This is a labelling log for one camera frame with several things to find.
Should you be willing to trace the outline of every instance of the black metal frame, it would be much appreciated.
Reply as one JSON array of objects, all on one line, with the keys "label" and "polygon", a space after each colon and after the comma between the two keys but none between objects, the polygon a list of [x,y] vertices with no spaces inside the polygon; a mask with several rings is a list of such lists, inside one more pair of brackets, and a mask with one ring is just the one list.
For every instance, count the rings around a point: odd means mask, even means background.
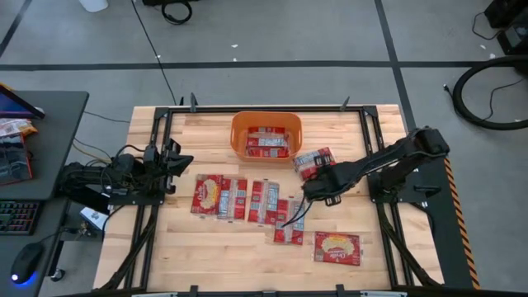
[{"label": "black metal frame", "polygon": [[[158,140],[159,126],[161,124],[162,118],[165,118],[165,125],[164,125],[164,131],[163,131],[163,142],[162,142],[162,147],[161,147],[161,152],[160,152],[161,154],[163,154],[163,152],[167,149],[167,145],[170,144],[172,118],[174,115],[181,114],[181,113],[236,113],[240,111],[357,112],[358,116],[360,117],[361,130],[362,130],[363,139],[365,142],[365,151],[367,152],[367,155],[371,155],[374,152],[372,142],[370,139],[369,127],[367,125],[368,117],[372,119],[374,131],[375,131],[375,141],[376,141],[378,149],[384,148],[384,140],[383,140],[383,135],[381,134],[380,121],[378,119],[378,112],[377,112],[376,106],[347,106],[346,102],[342,106],[339,106],[339,105],[331,105],[331,106],[198,106],[197,101],[193,96],[191,96],[191,107],[176,106],[176,107],[156,108],[154,112],[153,127],[152,127],[149,142],[151,144],[156,144]],[[396,268],[394,265],[394,255],[393,255],[392,248],[391,248],[391,238],[385,232],[384,228],[382,227],[382,223],[384,222],[383,219],[387,219],[387,216],[384,211],[383,203],[376,203],[375,207],[377,209],[378,217],[379,217],[379,225],[380,225],[381,236],[382,236],[383,245],[384,245],[384,253],[385,253],[385,260],[387,263],[387,269],[389,273],[389,281],[390,281],[391,287],[394,288],[395,286],[399,285],[399,283],[398,283],[398,277],[396,275]],[[397,239],[400,242],[399,245],[401,247],[401,244],[403,244],[403,248],[405,248],[405,239],[403,236],[403,229],[401,225],[401,219],[399,216],[397,204],[391,203],[390,209],[391,209],[391,214],[393,216],[392,225],[394,226],[396,236],[398,237]],[[156,224],[156,218],[158,216],[158,210],[159,210],[159,206],[157,205],[152,206],[151,216],[155,218],[154,229],[156,228],[155,224]],[[138,206],[136,220],[134,223],[134,233],[132,236],[131,249],[133,249],[138,243],[139,233],[141,232],[141,227],[143,224],[144,212],[145,212],[144,206],[142,205]],[[149,282],[149,272],[150,272],[150,263],[152,259],[154,234],[155,232],[152,232],[152,235],[149,237],[146,247],[145,247],[144,264],[141,270],[141,281],[139,285],[139,287],[144,290],[146,290],[148,282]],[[408,265],[408,262],[405,261],[403,254],[401,255],[401,260],[403,264],[405,284],[414,285],[413,274]],[[125,277],[125,288],[126,289],[129,289],[132,287],[133,278],[134,278],[134,265],[129,269]],[[337,294],[338,296],[346,296],[346,295],[358,295],[359,293],[359,291],[357,290],[354,290],[354,291],[344,290],[343,285],[337,285],[336,288],[337,288],[336,291],[281,292],[280,295],[284,295],[284,294],[298,295],[302,293],[302,295],[335,296]],[[196,291],[197,291],[197,287],[192,286],[189,293],[178,292],[178,295],[193,296],[193,295],[196,295]],[[277,293],[278,292],[268,292],[270,296],[277,296]],[[218,295],[218,296],[220,296],[221,294],[222,294],[221,292],[215,293],[215,295]],[[233,293],[231,292],[229,293],[225,292],[225,294],[228,294],[231,296],[233,295]],[[253,294],[254,294],[253,292],[238,292],[236,295],[253,295]]]}]

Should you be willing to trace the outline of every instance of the orange plastic bin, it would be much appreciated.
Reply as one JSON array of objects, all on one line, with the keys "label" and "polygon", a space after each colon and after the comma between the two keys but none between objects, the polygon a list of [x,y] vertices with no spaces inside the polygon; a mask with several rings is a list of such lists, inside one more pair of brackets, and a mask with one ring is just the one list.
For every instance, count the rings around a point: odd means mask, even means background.
[{"label": "orange plastic bin", "polygon": [[[290,154],[287,158],[249,157],[246,155],[246,141],[249,127],[284,127],[288,134]],[[231,122],[231,148],[243,161],[287,163],[303,146],[303,125],[300,118],[291,112],[241,111]]]}]

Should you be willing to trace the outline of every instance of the food package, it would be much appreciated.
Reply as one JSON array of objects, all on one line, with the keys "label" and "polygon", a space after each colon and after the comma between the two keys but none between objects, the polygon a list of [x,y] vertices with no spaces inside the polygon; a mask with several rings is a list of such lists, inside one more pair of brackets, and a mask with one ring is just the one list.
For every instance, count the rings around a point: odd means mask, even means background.
[{"label": "food package", "polygon": [[278,183],[266,180],[254,181],[247,221],[275,225],[278,200]]},{"label": "food package", "polygon": [[[274,243],[303,245],[304,217],[282,228],[282,225],[293,218],[301,206],[303,206],[301,201],[295,200],[293,196],[289,199],[279,199],[277,203],[275,236],[273,238]],[[304,206],[302,208],[299,214],[304,212]]]},{"label": "food package", "polygon": [[0,119],[0,137],[8,136],[11,134],[21,133],[27,136],[32,133],[38,132],[37,129],[31,124],[30,120],[26,119]]},{"label": "food package", "polygon": [[313,239],[313,260],[361,265],[361,238],[358,235],[316,232]]},{"label": "food package", "polygon": [[289,155],[288,136],[281,127],[249,127],[247,155],[260,158],[286,158]]},{"label": "food package", "polygon": [[197,175],[195,194],[192,197],[191,213],[217,215],[221,188],[221,175]]},{"label": "food package", "polygon": [[248,180],[223,178],[218,219],[244,219]]},{"label": "food package", "polygon": [[330,148],[321,148],[314,152],[305,153],[294,158],[294,169],[299,173],[303,181],[317,172],[317,168],[323,165],[335,165],[336,160],[332,155]]}]

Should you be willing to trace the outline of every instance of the gray concrete floor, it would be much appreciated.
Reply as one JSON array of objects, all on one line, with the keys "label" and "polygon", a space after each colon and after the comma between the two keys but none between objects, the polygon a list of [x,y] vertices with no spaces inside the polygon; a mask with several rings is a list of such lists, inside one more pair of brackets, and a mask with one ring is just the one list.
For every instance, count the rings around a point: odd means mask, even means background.
[{"label": "gray concrete floor", "polygon": [[[33,0],[0,56],[17,64],[155,63],[130,1],[109,0],[103,12],[85,12],[74,0]],[[465,61],[502,56],[495,40],[471,33],[473,16],[489,0],[383,0],[399,61]],[[22,0],[0,1],[0,39]],[[168,25],[138,2],[163,62],[295,60],[388,61],[375,2],[371,0],[200,0],[185,26]],[[492,35],[484,18],[477,30]],[[403,68],[418,125],[439,128],[450,155],[481,285],[490,290],[528,291],[524,251],[528,207],[523,182],[528,134],[476,129],[452,110],[442,84],[453,86],[464,68]],[[200,104],[398,103],[391,68],[203,68],[166,71],[176,97],[198,96]],[[489,70],[468,83],[468,105],[488,113],[494,87],[515,82],[509,68]],[[90,92],[87,110],[127,120],[134,106],[170,105],[159,70],[0,71],[0,82],[21,90]],[[523,119],[528,83],[496,94],[500,120]],[[108,152],[125,143],[128,127],[85,115],[77,137]],[[69,161],[88,159],[72,151]],[[92,288],[101,244],[66,243],[59,265],[68,271],[46,281],[41,296]]]}]

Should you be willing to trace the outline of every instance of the wooden tabletop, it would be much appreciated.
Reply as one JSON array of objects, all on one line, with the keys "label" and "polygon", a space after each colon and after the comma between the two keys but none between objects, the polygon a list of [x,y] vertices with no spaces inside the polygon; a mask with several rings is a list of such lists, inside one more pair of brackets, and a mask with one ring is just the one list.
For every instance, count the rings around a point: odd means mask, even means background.
[{"label": "wooden tabletop", "polygon": [[[141,147],[148,143],[154,109],[135,107],[127,144]],[[398,106],[379,105],[378,112],[386,144],[405,136]],[[365,156],[356,113],[298,115],[304,129],[301,153],[328,146],[338,162]],[[248,179],[248,192],[253,180],[268,178],[280,183],[280,197],[301,193],[302,182],[291,164],[245,163],[235,156],[229,145],[232,117],[233,114],[225,113],[177,114],[172,120],[171,136],[182,146],[181,153],[193,155],[195,160],[180,178],[175,178],[177,192],[167,196],[160,208],[148,289],[188,291],[191,285],[198,285],[199,291],[335,290],[336,284],[344,284],[347,290],[389,289],[378,215],[370,202],[366,179],[343,195],[340,205],[313,204],[306,215],[302,247],[273,244],[273,228],[200,219],[191,214],[196,174],[200,173],[244,176]],[[401,204],[399,209],[408,249],[430,276],[441,283],[427,216],[410,205]],[[136,206],[126,206],[108,223],[94,287],[106,283],[128,253],[135,214]],[[314,262],[314,231],[360,235],[361,266]],[[402,284],[401,262],[397,250],[393,250]],[[139,260],[136,285],[141,265]]]}]

